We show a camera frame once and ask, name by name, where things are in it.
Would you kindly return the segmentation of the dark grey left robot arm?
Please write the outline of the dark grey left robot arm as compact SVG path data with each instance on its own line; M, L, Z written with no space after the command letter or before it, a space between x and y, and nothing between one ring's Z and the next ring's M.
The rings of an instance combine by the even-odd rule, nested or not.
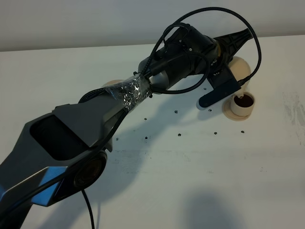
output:
M200 98L202 107L241 89L250 78L235 79L229 63L250 39L256 39L251 26L210 38L189 24L172 24L159 39L164 46L156 45L134 76L26 123L0 166L1 228L19 229L32 205L47 207L92 185L105 168L119 125L152 94L192 91L171 87L196 74L213 87Z

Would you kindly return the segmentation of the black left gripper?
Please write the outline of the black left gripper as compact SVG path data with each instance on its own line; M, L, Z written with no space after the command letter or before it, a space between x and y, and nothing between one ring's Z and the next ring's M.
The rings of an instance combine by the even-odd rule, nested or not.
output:
M209 60L209 83L225 83L231 78L223 73L225 64L252 38L249 29L245 29L214 39L190 39L190 47L193 52L204 54Z

